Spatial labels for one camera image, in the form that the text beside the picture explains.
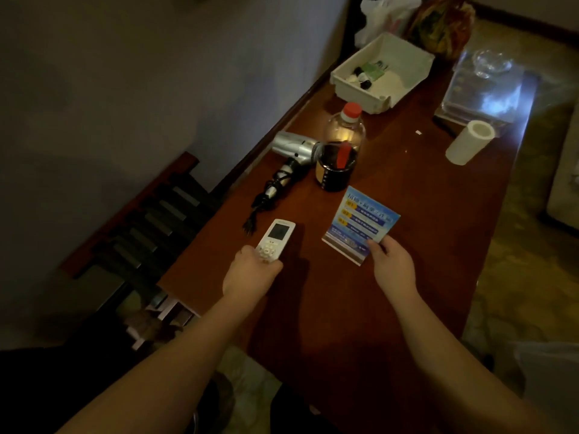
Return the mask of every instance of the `white remote control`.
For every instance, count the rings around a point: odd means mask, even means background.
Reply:
[[[275,219],[255,248],[261,258],[267,262],[279,259],[294,228],[294,222]]]

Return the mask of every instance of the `white cylinder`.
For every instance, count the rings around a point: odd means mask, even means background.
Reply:
[[[446,158],[453,164],[464,166],[495,138],[495,130],[485,121],[473,120],[446,149]]]

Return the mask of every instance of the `desk surface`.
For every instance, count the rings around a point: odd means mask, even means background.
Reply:
[[[452,138],[431,121],[449,81],[449,72],[432,73],[395,108],[362,116],[368,141],[350,185],[401,215],[391,234],[414,258],[421,295],[459,336],[538,80],[526,75],[516,122],[462,167],[446,160]],[[326,84],[288,130],[321,139],[343,105]],[[321,240],[343,192],[322,191],[312,170],[275,210],[258,215],[251,238],[244,235],[252,200],[284,161],[267,153],[159,286],[203,314],[221,297],[235,253],[255,247],[273,219],[294,221],[284,269],[237,344],[344,433],[426,430],[432,418],[424,385],[373,278],[372,259],[358,267]]]

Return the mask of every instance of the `wall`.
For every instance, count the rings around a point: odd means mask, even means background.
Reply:
[[[534,20],[579,32],[579,0],[474,0]]]
[[[347,0],[0,0],[0,315],[186,149],[213,186],[337,58]]]

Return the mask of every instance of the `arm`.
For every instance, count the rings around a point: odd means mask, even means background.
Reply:
[[[146,358],[69,420],[59,434],[181,434],[235,330],[283,265],[245,246],[223,280],[223,297],[198,322]]]
[[[484,368],[445,328],[416,290],[414,263],[394,239],[368,242],[378,285],[394,307],[437,407],[456,432],[541,433],[536,412]]]

